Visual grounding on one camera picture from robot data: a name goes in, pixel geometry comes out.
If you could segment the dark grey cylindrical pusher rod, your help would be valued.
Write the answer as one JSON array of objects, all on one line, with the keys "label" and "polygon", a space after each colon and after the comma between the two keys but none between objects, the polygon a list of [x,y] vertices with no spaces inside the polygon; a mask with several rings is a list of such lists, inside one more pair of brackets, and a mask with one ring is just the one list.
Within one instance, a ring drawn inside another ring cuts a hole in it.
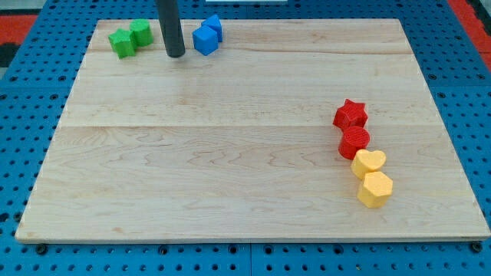
[{"label": "dark grey cylindrical pusher rod", "polygon": [[155,2],[166,54],[171,58],[182,57],[186,49],[177,0],[156,0]]}]

